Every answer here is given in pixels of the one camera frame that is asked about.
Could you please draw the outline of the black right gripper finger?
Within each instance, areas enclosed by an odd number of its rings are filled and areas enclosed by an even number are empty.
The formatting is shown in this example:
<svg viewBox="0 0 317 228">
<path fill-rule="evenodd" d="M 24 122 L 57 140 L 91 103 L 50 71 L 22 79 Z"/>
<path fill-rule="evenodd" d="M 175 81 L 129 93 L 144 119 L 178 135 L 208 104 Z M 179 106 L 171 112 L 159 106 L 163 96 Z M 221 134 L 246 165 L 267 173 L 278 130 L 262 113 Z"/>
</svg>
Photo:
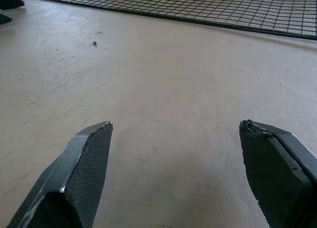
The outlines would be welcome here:
<svg viewBox="0 0 317 228">
<path fill-rule="evenodd" d="M 243 120 L 241 147 L 250 188 L 271 228 L 317 226 L 317 158 L 291 132 Z"/>
<path fill-rule="evenodd" d="M 76 133 L 42 172 L 9 228 L 90 228 L 103 191 L 113 124 Z"/>
</svg>

